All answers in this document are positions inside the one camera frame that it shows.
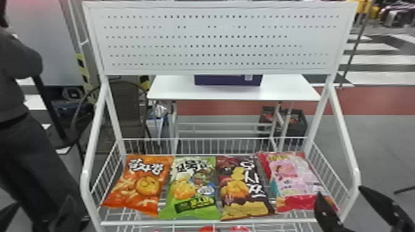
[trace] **green snack bag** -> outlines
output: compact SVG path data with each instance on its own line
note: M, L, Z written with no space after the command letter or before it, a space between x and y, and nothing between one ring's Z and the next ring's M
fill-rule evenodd
M159 218L219 219L213 182L215 165L214 156L176 157L170 171L166 207Z

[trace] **pink snack bag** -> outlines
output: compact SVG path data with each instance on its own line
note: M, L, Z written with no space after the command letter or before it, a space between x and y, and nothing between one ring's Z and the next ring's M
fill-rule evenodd
M309 168L304 152L258 152L276 199L276 212L291 209L312 210L316 194L321 192L333 206L332 198Z

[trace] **snack bag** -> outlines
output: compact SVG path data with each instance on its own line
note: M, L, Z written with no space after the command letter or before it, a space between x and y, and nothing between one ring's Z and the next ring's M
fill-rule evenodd
M333 208L327 191L310 170L303 152L260 152L257 154L275 196L277 212L291 209L312 210L321 192Z
M128 155L123 174L103 202L103 206L137 209L158 216L161 188L174 156Z
M274 213L251 157L217 157L220 196L224 206L221 220Z
M166 207L159 218L219 219L213 182L215 164L214 156L176 157Z

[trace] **wire shelf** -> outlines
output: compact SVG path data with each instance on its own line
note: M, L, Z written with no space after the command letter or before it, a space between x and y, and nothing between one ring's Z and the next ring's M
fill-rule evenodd
M284 138L170 138L170 139L125 139L128 154L174 154L174 155L247 155L257 151L278 151L280 143L284 143L284 151L302 151L306 144L305 137ZM177 143L177 152L171 151L172 144ZM114 144L101 171L95 180L90 193L94 199L96 210L101 217L101 226L115 226L117 231L197 231L204 225L218 228L229 228L234 225L245 225L251 231L313 231L312 222L316 222L310 210L292 210L267 217L253 217L229 222L217 220L158 220L137 210L101 207L107 193L122 173L123 159L117 144ZM340 177L334 172L319 148L313 144L307 156L310 167L335 201L338 213L349 203L350 192ZM261 180L269 193L269 181L258 166ZM166 203L169 180L162 188L159 210ZM220 196L217 196L217 207L222 209ZM269 198L275 205L275 198Z

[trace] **pegboard panel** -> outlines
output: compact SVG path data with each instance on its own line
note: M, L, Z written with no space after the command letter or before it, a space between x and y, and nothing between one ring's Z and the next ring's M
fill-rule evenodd
M355 2L84 2L107 75L327 73Z

